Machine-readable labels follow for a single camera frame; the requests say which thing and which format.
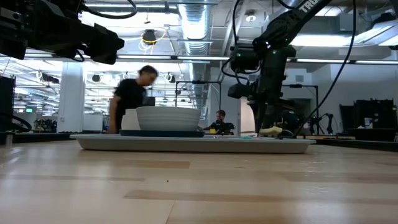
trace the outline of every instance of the metal frame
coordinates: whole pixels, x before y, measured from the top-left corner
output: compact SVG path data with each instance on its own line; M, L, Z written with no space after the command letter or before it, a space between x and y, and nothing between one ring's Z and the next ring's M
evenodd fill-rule
M176 81L175 82L175 107L177 107L177 92L178 92L178 84L179 83L192 83L194 85L205 85L205 84L218 84L220 86L219 89L219 97L220 100L218 101L218 110L221 110L221 82L212 82L212 81Z
M312 88L314 88L315 89L315 104L316 104L316 107L317 107L316 115L317 115L317 120L318 120L318 118L319 118L319 108L318 108L319 95L318 95L318 86L317 85L282 85L282 86L289 87L289 88L303 88L303 87L312 87ZM317 134L319 134L319 121L317 122Z

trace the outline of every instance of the ceiling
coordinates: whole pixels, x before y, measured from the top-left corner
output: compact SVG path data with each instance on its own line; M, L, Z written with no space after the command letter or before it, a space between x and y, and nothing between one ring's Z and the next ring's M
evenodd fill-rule
M80 19L89 25L98 23L106 28L113 30L123 38L126 43L118 54L153 54L153 55L186 55L185 48L186 38L184 37L181 26L181 18L178 14L165 14L151 12L151 5L163 5L162 1L135 1L140 7L148 9L149 12L139 12L134 17L123 20L104 19L98 16L83 12ZM232 35L227 33L228 22L231 19L231 8L234 1L230 0L174 0L169 1L170 7L177 6L176 2L182 3L206 3L211 7L211 16L209 22L210 33L205 41L209 45L209 55L228 55L226 50L222 51L224 39L227 36L227 45L230 45ZM109 3L126 3L125 0L87 0L87 4L109 4ZM256 20L248 22L247 17L242 16L238 36L240 41L251 43L252 39L259 36L264 29L264 21L268 15L277 12L280 8L279 4L274 1L245 1L247 12L255 15ZM360 29L368 29L369 22L366 21L366 13L376 9L391 8L389 1L381 0L357 0L359 13L358 27ZM329 6L320 11L317 16L338 16L342 13L350 13L352 11L352 1L332 1ZM141 34L147 29L154 29L157 43L153 47L142 44ZM346 47L316 47L302 46L297 44L297 57L300 58L343 58L346 53ZM388 57L391 51L388 47L380 46L361 46L355 47L351 58L355 59L383 59ZM16 104L22 109L23 104L39 105L40 113L51 115L57 112L60 85L46 83L40 81L41 73L51 75L62 81L62 61L59 60L15 60L8 58L0 59L0 70L7 67L7 76L15 75L18 93L16 93ZM96 62L85 62L83 69L87 74L87 91L86 91L86 113L107 113L109 99L113 95L114 88L123 78L137 77L137 71L147 65L147 62L116 62L115 65L104 65ZM167 74L175 75L177 80L191 80L189 63L149 63L160 72L160 77L152 86L153 90L149 91L149 95L157 97L157 104L164 106L174 105L175 84L165 80ZM310 65L291 63L289 68L307 68ZM93 75L101 75L100 82L92 80ZM183 90L178 96L178 105L186 107L195 107L197 96L192 93L190 85L187 90Z

